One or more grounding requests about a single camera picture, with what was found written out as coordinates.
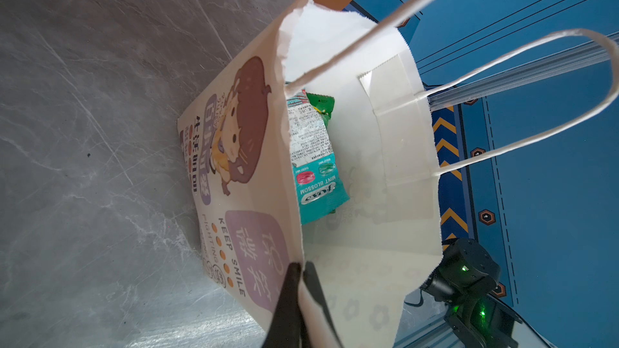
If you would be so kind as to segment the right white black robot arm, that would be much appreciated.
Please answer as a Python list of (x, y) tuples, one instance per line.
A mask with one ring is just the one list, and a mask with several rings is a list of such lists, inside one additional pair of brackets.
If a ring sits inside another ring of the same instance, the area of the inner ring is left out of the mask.
[(443, 259), (420, 287), (447, 306), (443, 320), (466, 347), (553, 347), (497, 296), (501, 267), (471, 238), (443, 241)]

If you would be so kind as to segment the green yellow Fox's candy bag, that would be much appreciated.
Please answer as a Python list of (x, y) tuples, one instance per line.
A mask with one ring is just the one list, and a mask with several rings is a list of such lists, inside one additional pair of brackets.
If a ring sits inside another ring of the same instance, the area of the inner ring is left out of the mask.
[(335, 109), (335, 99), (332, 96), (316, 93), (307, 93), (306, 96), (311, 106), (320, 114), (322, 121), (327, 127)]

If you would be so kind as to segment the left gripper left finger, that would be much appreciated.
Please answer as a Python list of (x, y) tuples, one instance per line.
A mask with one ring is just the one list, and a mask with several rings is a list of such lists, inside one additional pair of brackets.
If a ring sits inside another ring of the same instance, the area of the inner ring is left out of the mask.
[(298, 304), (300, 280), (301, 264), (291, 263), (283, 281), (263, 348), (301, 347), (301, 327), (304, 322)]

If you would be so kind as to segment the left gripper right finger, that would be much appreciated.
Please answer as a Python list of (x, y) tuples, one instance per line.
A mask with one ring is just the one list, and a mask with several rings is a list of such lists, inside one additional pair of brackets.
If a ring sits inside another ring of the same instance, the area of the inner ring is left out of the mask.
[(342, 347), (322, 291), (317, 270), (306, 262), (301, 279), (302, 347)]

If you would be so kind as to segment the teal snack bag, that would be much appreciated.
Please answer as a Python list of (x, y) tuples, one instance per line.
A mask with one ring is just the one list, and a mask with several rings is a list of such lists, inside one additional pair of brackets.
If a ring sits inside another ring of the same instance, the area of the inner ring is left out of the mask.
[(290, 152), (301, 224), (333, 214), (349, 201), (327, 127), (302, 90), (287, 101)]

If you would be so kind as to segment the white patterned paper bag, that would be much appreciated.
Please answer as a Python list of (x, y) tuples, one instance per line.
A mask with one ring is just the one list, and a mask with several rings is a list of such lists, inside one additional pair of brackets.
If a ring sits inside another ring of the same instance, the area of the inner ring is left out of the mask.
[[(398, 26), (296, 0), (177, 121), (206, 274), (266, 333), (287, 269), (314, 264), (342, 347), (390, 347), (406, 295), (443, 259), (438, 161), (425, 90)], [(329, 137), (349, 201), (301, 224), (287, 101), (335, 98)], [(301, 309), (301, 280), (298, 289)]]

